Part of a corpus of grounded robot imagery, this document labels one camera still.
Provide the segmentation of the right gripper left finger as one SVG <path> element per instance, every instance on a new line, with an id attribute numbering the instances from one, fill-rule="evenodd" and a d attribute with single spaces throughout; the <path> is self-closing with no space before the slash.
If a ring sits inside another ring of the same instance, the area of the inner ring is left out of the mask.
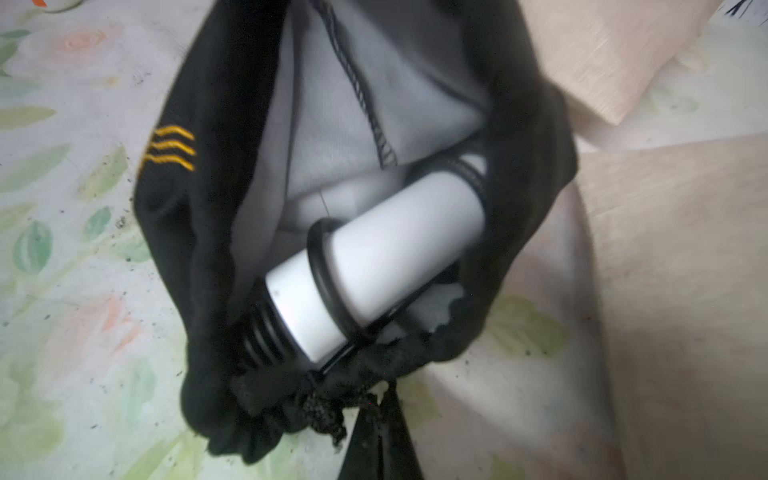
<path id="1" fill-rule="evenodd" d="M 377 480 L 380 466 L 379 447 L 378 411 L 361 409 L 337 479 Z"/>

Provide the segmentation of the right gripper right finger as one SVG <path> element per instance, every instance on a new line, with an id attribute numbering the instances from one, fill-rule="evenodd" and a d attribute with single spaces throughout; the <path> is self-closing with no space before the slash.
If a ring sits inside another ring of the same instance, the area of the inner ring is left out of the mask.
<path id="1" fill-rule="evenodd" d="M 379 404 L 378 438 L 379 480 L 423 480 L 396 382 L 388 383 Z"/>

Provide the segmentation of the white hair dryer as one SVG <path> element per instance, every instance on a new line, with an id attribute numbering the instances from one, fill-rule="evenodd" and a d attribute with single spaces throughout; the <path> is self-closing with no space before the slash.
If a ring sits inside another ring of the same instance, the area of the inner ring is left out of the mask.
<path id="1" fill-rule="evenodd" d="M 364 175 L 301 204 L 302 250 L 254 285 L 241 319 L 242 362 L 329 370 L 381 330 L 481 236 L 486 160 L 436 156 Z"/>

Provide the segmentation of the black hair dryer pouch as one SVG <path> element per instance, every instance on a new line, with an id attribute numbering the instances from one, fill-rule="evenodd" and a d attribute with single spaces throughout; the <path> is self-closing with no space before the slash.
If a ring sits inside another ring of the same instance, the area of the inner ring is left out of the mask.
<path id="1" fill-rule="evenodd" d="M 254 285 L 303 249 L 294 211 L 441 155 L 487 163 L 479 239 L 377 339 L 329 370 L 246 366 Z M 515 1 L 219 1 L 144 155 L 137 220 L 187 336 L 181 410 L 215 456 L 254 464 L 305 428 L 346 437 L 373 386 L 454 359 L 575 177 L 561 92 Z"/>

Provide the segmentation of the beige cloth bag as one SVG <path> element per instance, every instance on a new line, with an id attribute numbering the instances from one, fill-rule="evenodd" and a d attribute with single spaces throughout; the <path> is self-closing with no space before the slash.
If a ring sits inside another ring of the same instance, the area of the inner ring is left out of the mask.
<path id="1" fill-rule="evenodd" d="M 539 0 L 520 5 L 544 75 L 580 108 L 618 125 L 720 3 Z"/>
<path id="2" fill-rule="evenodd" d="M 767 475 L 767 138 L 583 156 L 632 479 Z"/>

